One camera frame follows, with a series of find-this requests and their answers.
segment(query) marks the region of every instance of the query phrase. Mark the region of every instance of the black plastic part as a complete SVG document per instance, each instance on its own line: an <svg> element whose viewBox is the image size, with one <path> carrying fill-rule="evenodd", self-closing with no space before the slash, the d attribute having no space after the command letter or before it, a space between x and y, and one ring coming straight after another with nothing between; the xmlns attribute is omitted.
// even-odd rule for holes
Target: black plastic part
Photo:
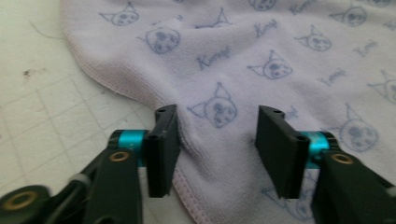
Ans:
<svg viewBox="0 0 396 224"><path fill-rule="evenodd" d="M26 186L0 199L0 223L41 223L47 217L50 193L44 186Z"/></svg>
<svg viewBox="0 0 396 224"><path fill-rule="evenodd" d="M119 139L122 132L123 130L116 130L110 135L107 143L107 148L112 148L112 149L119 148Z"/></svg>
<svg viewBox="0 0 396 224"><path fill-rule="evenodd" d="M83 223L143 223L136 155L129 149L101 155Z"/></svg>
<svg viewBox="0 0 396 224"><path fill-rule="evenodd" d="M146 134L144 155L148 172L148 194L161 198L169 194L180 153L177 130L177 106L167 105L155 111L156 126Z"/></svg>
<svg viewBox="0 0 396 224"><path fill-rule="evenodd" d="M72 180L68 186L70 186L71 188L67 194L62 195L63 192L61 192L60 194L57 195L61 198L64 197L64 199L61 200L59 203L55 202L55 197L51 198L52 203L50 204L50 206L54 210L48 215L45 222L46 224L64 223L64 219L66 217L69 217L70 214L75 213L75 210L78 207L78 205L81 203L82 200L85 199L85 196L87 195L87 188L83 183L77 180Z"/></svg>
<svg viewBox="0 0 396 224"><path fill-rule="evenodd" d="M329 132L321 132L326 137L327 142L329 143L329 150L341 150L340 146L338 145L337 139Z"/></svg>
<svg viewBox="0 0 396 224"><path fill-rule="evenodd" d="M396 223L396 202L371 170L342 151L323 154L311 206L317 224Z"/></svg>
<svg viewBox="0 0 396 224"><path fill-rule="evenodd" d="M282 111L260 105L256 148L279 198L300 195L310 140L284 120Z"/></svg>

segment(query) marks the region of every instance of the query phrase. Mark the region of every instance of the cloth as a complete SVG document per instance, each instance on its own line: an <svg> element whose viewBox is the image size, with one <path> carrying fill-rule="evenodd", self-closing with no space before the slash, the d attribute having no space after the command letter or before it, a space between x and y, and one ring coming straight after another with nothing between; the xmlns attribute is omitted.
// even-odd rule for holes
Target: cloth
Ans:
<svg viewBox="0 0 396 224"><path fill-rule="evenodd" d="M173 184L197 223L314 221L318 171L301 199L276 197L254 147L259 105L396 182L396 2L63 0L62 13L87 75L178 105Z"/></svg>

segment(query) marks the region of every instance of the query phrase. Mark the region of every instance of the cat face print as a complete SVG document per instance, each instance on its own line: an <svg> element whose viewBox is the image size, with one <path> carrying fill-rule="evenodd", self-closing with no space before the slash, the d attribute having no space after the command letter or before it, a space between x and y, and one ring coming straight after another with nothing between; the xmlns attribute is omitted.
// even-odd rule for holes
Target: cat face print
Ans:
<svg viewBox="0 0 396 224"><path fill-rule="evenodd" d="M146 33L146 41L157 54L165 54L175 49L180 42L180 34L169 28L159 28Z"/></svg>
<svg viewBox="0 0 396 224"><path fill-rule="evenodd" d="M362 7L351 7L343 13L330 15L335 20L348 26L356 27L362 25L367 19L367 13Z"/></svg>
<svg viewBox="0 0 396 224"><path fill-rule="evenodd" d="M237 116L237 109L231 95L218 83L214 96L206 102L188 108L192 114L207 119L220 129L231 123Z"/></svg>
<svg viewBox="0 0 396 224"><path fill-rule="evenodd" d="M392 77L385 71L382 71L385 82L379 84L368 84L374 88L386 100L396 105L396 77Z"/></svg>
<svg viewBox="0 0 396 224"><path fill-rule="evenodd" d="M326 51L332 47L332 41L323 35L315 26L311 26L311 34L301 38L295 38L302 45L314 51Z"/></svg>
<svg viewBox="0 0 396 224"><path fill-rule="evenodd" d="M340 128L335 128L339 131L340 141L352 151L370 150L378 141L378 132L353 111L350 105L346 105L346 113L347 121Z"/></svg>
<svg viewBox="0 0 396 224"><path fill-rule="evenodd" d="M128 6L118 13L113 14L100 14L105 20L110 21L113 25L116 26L125 26L131 23L134 23L139 19L139 15L135 12L131 3L128 3Z"/></svg>
<svg viewBox="0 0 396 224"><path fill-rule="evenodd" d="M228 26L228 25L231 25L231 24L228 22L227 18L225 17L224 9L221 8L220 14L218 15L218 19L215 23L208 24L208 25L197 25L197 26L195 26L195 29L219 28L219 27Z"/></svg>
<svg viewBox="0 0 396 224"><path fill-rule="evenodd" d="M249 0L249 3L256 11L266 11L275 5L276 0Z"/></svg>
<svg viewBox="0 0 396 224"><path fill-rule="evenodd" d="M271 50L269 61L264 66L248 66L247 68L258 76L269 79L286 77L293 72L290 65L273 50Z"/></svg>

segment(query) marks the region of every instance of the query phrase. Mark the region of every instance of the table surface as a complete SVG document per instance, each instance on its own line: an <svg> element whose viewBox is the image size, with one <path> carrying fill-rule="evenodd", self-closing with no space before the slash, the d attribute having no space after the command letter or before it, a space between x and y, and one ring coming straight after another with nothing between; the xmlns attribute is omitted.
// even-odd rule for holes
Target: table surface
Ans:
<svg viewBox="0 0 396 224"><path fill-rule="evenodd" d="M114 130L154 126L151 109L78 68L59 13L54 0L0 2L0 195L35 184L55 194ZM192 223L174 191L151 199L139 174L145 223Z"/></svg>

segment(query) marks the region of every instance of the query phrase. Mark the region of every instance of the blue anodized part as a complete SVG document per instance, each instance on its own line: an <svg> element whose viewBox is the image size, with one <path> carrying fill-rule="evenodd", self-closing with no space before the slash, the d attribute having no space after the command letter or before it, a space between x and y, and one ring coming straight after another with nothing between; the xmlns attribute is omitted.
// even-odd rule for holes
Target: blue anodized part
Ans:
<svg viewBox="0 0 396 224"><path fill-rule="evenodd" d="M307 136L311 140L311 143L309 144L308 160L305 167L307 169L319 169L319 167L314 163L313 159L317 156L320 156L321 151L330 149L329 141L321 132L300 133Z"/></svg>
<svg viewBox="0 0 396 224"><path fill-rule="evenodd" d="M143 140L145 130L124 130L119 138L119 148L127 148L134 151L137 156L137 165L143 167Z"/></svg>

